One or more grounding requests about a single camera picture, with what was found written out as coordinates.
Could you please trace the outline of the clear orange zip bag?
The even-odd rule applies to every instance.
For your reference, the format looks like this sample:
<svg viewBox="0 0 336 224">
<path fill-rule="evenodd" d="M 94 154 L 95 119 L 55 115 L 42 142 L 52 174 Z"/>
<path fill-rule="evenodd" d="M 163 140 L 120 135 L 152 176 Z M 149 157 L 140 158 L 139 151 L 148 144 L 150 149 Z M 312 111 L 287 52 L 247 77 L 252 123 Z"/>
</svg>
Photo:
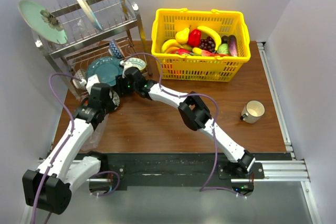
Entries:
<svg viewBox="0 0 336 224">
<path fill-rule="evenodd" d="M 94 132 L 91 134 L 89 138 L 86 139 L 84 144 L 81 147 L 82 152 L 89 152 L 98 147 L 100 140 L 103 136 L 106 124 L 108 120 L 108 115 L 106 112 L 104 113 L 103 120 L 98 124 Z"/>
</svg>

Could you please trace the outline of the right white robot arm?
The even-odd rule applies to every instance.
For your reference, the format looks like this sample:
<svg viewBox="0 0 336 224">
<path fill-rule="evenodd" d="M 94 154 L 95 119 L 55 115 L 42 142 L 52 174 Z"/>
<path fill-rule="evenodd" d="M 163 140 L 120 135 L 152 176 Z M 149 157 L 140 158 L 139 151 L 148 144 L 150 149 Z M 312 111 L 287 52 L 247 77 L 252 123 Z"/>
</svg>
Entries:
<svg viewBox="0 0 336 224">
<path fill-rule="evenodd" d="M 176 108 L 184 124 L 192 131 L 199 131 L 212 138 L 228 159 L 227 170 L 239 178 L 246 178 L 253 171 L 255 157 L 237 144 L 216 122 L 218 114 L 211 112 L 202 97 L 211 97 L 196 92 L 182 93 L 146 79 L 136 67 L 130 67 L 116 77 L 116 89 L 120 96 L 137 93 L 140 97 L 162 102 Z"/>
</svg>

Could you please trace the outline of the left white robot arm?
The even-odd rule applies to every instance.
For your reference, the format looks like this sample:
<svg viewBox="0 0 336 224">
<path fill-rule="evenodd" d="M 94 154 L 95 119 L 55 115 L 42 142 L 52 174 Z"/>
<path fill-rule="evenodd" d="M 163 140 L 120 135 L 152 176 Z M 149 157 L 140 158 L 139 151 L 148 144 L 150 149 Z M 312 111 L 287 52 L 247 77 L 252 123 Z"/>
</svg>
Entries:
<svg viewBox="0 0 336 224">
<path fill-rule="evenodd" d="M 26 204 L 54 214 L 63 213 L 72 194 L 90 177 L 108 174 L 108 158 L 91 151 L 71 167 L 85 141 L 91 137 L 106 116 L 117 108 L 112 88 L 96 83 L 87 103 L 82 103 L 72 116 L 63 137 L 36 170 L 27 170 L 22 178 Z"/>
</svg>

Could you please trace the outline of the black white leaf bowl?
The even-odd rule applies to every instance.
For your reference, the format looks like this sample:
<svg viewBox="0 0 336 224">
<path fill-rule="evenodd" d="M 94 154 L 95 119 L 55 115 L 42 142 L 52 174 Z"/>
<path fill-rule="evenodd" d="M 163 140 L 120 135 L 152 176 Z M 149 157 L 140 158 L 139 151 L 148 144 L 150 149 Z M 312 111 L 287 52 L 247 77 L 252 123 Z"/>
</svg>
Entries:
<svg viewBox="0 0 336 224">
<path fill-rule="evenodd" d="M 110 91 L 110 98 L 111 98 L 112 103 L 114 104 L 113 110 L 115 111 L 115 110 L 118 109 L 118 107 L 120 105 L 120 97 L 114 90 L 111 90 Z"/>
</svg>

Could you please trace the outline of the yellow interior patterned bowl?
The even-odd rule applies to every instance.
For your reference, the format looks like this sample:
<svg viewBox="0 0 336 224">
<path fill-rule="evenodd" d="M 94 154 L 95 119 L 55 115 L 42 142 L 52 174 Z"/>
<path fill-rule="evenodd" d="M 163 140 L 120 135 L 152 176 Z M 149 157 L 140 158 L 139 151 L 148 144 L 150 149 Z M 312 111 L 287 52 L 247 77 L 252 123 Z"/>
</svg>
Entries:
<svg viewBox="0 0 336 224">
<path fill-rule="evenodd" d="M 131 62 L 133 67 L 138 68 L 140 71 L 143 71 L 146 68 L 146 62 L 140 58 L 131 57 L 124 61 Z"/>
</svg>

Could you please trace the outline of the teal scalloped plate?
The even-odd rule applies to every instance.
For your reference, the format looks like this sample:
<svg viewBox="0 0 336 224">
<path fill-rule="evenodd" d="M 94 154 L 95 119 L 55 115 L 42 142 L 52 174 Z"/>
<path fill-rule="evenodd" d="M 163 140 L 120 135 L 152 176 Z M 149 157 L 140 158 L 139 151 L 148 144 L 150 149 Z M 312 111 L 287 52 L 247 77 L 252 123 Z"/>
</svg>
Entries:
<svg viewBox="0 0 336 224">
<path fill-rule="evenodd" d="M 102 57 L 93 61 L 86 71 L 86 78 L 97 75 L 101 83 L 116 85 L 116 76 L 122 75 L 120 60 L 115 57 Z"/>
</svg>

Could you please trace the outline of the patterned cup on rack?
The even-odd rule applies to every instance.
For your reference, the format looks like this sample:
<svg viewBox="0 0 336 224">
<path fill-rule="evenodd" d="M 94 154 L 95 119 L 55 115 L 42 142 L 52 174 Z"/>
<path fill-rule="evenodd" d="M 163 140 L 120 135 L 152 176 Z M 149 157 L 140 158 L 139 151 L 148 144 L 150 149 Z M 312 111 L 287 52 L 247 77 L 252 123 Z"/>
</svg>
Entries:
<svg viewBox="0 0 336 224">
<path fill-rule="evenodd" d="M 81 69 L 76 71 L 72 82 L 77 89 L 84 90 L 86 88 L 87 81 L 85 79 L 85 74 L 86 73 Z"/>
</svg>

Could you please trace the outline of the blue zigzag patterned cup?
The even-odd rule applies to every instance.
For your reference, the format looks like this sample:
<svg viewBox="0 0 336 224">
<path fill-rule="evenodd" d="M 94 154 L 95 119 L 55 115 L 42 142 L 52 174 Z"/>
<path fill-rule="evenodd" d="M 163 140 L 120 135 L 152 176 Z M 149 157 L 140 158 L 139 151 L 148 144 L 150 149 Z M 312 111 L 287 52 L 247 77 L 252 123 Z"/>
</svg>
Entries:
<svg viewBox="0 0 336 224">
<path fill-rule="evenodd" d="M 124 58 L 124 53 L 120 46 L 118 45 L 117 41 L 115 39 L 111 40 L 109 42 L 109 49 L 108 52 L 110 53 L 111 56 L 117 58 L 117 59 L 123 59 Z"/>
</svg>

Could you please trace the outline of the yellow banana bunch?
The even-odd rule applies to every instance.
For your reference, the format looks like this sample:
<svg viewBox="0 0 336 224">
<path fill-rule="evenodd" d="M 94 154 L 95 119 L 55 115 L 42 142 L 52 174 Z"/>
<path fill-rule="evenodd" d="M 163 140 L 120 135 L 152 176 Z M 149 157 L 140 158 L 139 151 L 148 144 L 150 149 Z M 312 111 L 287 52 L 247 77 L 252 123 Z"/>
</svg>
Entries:
<svg viewBox="0 0 336 224">
<path fill-rule="evenodd" d="M 175 39 L 169 39 L 169 40 L 165 41 L 164 44 L 162 45 L 161 53 L 168 53 L 168 50 L 171 49 L 171 48 L 173 50 L 178 50 L 178 49 L 182 48 L 182 49 L 186 49 L 187 51 L 192 51 L 192 47 L 190 47 L 189 45 L 187 45 L 187 44 L 181 45 Z"/>
</svg>

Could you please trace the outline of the red dragon fruit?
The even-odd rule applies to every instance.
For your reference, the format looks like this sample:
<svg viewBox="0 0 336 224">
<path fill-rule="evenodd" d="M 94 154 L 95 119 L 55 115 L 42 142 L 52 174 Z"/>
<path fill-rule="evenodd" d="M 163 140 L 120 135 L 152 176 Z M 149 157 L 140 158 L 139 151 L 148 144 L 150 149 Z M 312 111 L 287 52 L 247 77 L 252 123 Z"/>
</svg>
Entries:
<svg viewBox="0 0 336 224">
<path fill-rule="evenodd" d="M 191 51 L 186 50 L 184 48 L 179 48 L 179 49 L 173 50 L 173 51 L 171 51 L 171 54 L 176 54 L 176 55 L 179 55 L 179 56 L 183 56 L 183 55 L 191 56 L 191 55 L 193 55 L 193 53 Z"/>
</svg>

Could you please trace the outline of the steel two-tier dish rack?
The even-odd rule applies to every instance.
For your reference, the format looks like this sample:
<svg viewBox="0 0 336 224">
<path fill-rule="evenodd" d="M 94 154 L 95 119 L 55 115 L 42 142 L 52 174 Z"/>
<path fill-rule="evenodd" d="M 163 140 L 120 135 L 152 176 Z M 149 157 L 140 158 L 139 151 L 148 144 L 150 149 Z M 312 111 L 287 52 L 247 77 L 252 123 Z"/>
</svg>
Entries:
<svg viewBox="0 0 336 224">
<path fill-rule="evenodd" d="M 78 3 L 60 6 L 51 13 L 61 22 L 67 35 L 64 45 L 47 41 L 36 31 L 36 47 L 56 73 L 86 71 L 98 58 L 109 55 L 109 42 L 115 40 L 125 56 L 145 59 L 150 52 L 140 9 L 134 0 L 87 0 L 102 31 L 98 31 Z"/>
</svg>

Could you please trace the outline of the yellow pear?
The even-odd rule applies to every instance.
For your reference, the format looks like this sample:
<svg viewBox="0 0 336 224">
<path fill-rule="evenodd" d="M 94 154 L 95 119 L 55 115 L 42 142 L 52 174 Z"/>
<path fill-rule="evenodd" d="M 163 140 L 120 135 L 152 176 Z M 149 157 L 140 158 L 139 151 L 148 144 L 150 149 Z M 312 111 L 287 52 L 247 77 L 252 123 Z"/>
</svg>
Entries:
<svg viewBox="0 0 336 224">
<path fill-rule="evenodd" d="M 188 42 L 189 34 L 190 34 L 190 27 L 186 27 L 175 34 L 175 40 L 180 45 L 184 45 Z"/>
</svg>

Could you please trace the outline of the yellow plastic basket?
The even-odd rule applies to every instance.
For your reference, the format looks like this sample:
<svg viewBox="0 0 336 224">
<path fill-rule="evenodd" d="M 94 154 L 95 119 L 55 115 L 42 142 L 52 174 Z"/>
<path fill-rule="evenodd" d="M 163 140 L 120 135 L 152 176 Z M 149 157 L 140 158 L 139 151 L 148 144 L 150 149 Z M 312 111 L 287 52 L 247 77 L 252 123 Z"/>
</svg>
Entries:
<svg viewBox="0 0 336 224">
<path fill-rule="evenodd" d="M 166 52 L 166 43 L 174 42 L 178 32 L 200 26 L 215 31 L 220 37 L 235 36 L 237 54 L 201 56 Z M 163 70 L 164 79 L 229 82 L 250 60 L 248 28 L 243 13 L 237 11 L 160 8 L 155 14 L 151 38 L 151 53 L 158 58 L 157 66 Z"/>
</svg>

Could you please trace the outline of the corn cob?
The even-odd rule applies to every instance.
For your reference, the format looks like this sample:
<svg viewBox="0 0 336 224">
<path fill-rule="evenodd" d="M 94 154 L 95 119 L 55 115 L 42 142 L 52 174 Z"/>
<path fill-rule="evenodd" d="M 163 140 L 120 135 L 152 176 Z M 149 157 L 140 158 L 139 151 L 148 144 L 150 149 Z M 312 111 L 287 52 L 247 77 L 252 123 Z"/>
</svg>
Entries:
<svg viewBox="0 0 336 224">
<path fill-rule="evenodd" d="M 192 49 L 193 54 L 195 54 L 195 55 L 199 55 L 199 56 L 202 55 L 202 51 L 203 51 L 202 49 L 197 48 L 197 47 L 194 47 L 194 48 Z"/>
</svg>

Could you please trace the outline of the watermelon slice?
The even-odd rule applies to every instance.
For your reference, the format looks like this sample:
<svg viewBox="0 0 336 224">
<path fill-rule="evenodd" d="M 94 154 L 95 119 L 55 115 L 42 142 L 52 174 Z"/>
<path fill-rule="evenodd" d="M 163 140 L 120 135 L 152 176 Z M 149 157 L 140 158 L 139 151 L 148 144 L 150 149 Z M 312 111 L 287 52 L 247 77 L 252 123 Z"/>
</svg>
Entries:
<svg viewBox="0 0 336 224">
<path fill-rule="evenodd" d="M 220 57 L 227 57 L 227 56 L 230 56 L 230 55 L 229 54 L 214 54 L 214 53 L 209 52 L 207 50 L 201 50 L 201 56 L 220 58 Z"/>
</svg>

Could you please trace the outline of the red bell pepper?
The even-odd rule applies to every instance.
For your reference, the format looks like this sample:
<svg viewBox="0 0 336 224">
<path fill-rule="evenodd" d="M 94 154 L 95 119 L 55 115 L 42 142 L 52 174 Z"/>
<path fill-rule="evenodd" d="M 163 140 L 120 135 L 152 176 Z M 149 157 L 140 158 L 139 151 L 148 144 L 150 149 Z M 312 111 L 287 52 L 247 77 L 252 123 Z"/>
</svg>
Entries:
<svg viewBox="0 0 336 224">
<path fill-rule="evenodd" d="M 201 42 L 202 32 L 198 29 L 194 29 L 190 32 L 188 36 L 188 44 L 191 47 L 198 47 Z"/>
</svg>

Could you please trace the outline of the dark purple grapes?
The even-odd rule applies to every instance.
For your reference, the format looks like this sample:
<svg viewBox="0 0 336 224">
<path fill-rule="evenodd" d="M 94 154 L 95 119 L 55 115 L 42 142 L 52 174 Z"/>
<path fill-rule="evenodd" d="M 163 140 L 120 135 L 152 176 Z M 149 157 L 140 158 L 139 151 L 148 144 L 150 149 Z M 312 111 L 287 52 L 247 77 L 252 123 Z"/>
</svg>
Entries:
<svg viewBox="0 0 336 224">
<path fill-rule="evenodd" d="M 201 39 L 199 48 L 201 50 L 206 50 L 211 53 L 215 52 L 215 42 L 212 37 L 208 36 L 205 39 Z"/>
</svg>

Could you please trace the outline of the long yellow banana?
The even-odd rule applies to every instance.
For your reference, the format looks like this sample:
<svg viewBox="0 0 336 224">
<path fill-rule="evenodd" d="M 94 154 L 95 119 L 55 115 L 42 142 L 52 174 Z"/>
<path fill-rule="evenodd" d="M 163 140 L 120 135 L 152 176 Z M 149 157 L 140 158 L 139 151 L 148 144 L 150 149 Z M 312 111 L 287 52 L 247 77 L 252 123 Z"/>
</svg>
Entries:
<svg viewBox="0 0 336 224">
<path fill-rule="evenodd" d="M 221 36 L 213 29 L 206 27 L 206 26 L 198 26 L 198 30 L 200 30 L 203 33 L 206 33 L 208 36 L 210 36 L 214 43 L 215 43 L 215 50 L 217 51 L 219 46 L 222 44 Z"/>
</svg>

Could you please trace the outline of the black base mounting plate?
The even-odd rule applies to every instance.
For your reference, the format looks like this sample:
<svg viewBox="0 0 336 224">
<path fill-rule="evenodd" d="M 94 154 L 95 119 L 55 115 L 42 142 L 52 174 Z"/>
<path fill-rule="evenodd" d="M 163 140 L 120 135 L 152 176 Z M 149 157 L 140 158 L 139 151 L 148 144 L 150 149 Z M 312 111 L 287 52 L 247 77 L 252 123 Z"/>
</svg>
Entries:
<svg viewBox="0 0 336 224">
<path fill-rule="evenodd" d="M 114 188 L 127 190 L 131 186 L 204 187 L 226 188 L 229 191 L 250 195 L 254 183 L 266 178 L 264 161 L 290 161 L 288 153 L 257 153 L 251 172 L 239 176 L 229 167 L 224 154 L 211 153 L 109 153 L 108 170 L 89 180 L 91 193 L 106 194 Z"/>
</svg>

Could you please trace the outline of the green cabbage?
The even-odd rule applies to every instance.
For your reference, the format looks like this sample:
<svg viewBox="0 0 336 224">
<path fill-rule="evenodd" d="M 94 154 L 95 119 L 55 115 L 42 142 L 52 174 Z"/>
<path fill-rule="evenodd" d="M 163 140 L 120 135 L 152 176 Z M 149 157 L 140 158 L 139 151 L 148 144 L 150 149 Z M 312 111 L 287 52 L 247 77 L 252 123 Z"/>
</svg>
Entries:
<svg viewBox="0 0 336 224">
<path fill-rule="evenodd" d="M 217 53 L 221 55 L 230 55 L 228 43 L 221 44 L 217 49 Z"/>
</svg>

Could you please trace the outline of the cream and blue plate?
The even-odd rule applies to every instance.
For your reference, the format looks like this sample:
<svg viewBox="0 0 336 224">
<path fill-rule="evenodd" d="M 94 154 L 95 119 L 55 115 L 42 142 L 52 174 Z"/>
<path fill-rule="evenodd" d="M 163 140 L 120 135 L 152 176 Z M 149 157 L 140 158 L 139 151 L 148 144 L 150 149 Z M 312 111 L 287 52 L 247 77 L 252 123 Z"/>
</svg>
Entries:
<svg viewBox="0 0 336 224">
<path fill-rule="evenodd" d="M 85 15 L 88 17 L 88 19 L 90 20 L 91 24 L 93 25 L 93 27 L 97 30 L 97 31 L 103 31 L 103 28 L 101 26 L 101 24 L 99 23 L 97 17 L 95 16 L 94 12 L 92 11 L 92 9 L 90 8 L 89 4 L 87 3 L 86 0 L 76 0 L 79 4 L 79 6 L 81 7 L 81 9 L 83 10 L 83 12 L 85 13 Z"/>
</svg>

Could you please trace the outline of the purple eggplant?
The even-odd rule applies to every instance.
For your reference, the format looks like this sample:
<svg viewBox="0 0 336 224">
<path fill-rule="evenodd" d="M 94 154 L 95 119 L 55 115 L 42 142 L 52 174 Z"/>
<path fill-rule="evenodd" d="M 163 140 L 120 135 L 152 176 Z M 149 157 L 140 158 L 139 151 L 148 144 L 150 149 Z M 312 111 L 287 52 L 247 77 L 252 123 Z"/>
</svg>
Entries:
<svg viewBox="0 0 336 224">
<path fill-rule="evenodd" d="M 233 57 L 237 57 L 237 39 L 234 35 L 229 35 L 228 36 L 228 49 L 229 53 Z"/>
</svg>

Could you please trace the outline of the mint green floral plate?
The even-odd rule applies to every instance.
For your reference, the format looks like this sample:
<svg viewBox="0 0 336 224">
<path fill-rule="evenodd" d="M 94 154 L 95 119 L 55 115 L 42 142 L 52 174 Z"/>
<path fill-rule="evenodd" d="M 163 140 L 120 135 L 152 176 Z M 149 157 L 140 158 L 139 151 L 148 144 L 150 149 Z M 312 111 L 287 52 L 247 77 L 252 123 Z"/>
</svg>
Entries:
<svg viewBox="0 0 336 224">
<path fill-rule="evenodd" d="M 18 9 L 27 25 L 47 41 L 59 45 L 68 42 L 60 21 L 43 5 L 32 0 L 20 0 Z"/>
</svg>

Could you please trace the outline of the cream mug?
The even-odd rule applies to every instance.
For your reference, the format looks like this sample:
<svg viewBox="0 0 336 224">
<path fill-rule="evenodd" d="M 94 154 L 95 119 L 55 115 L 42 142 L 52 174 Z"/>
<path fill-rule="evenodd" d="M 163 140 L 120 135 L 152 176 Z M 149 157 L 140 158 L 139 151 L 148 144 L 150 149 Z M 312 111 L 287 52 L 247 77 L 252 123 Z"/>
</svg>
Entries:
<svg viewBox="0 0 336 224">
<path fill-rule="evenodd" d="M 249 124 L 257 122 L 265 114 L 264 105 L 256 100 L 252 100 L 246 103 L 244 106 L 240 120 Z"/>
</svg>

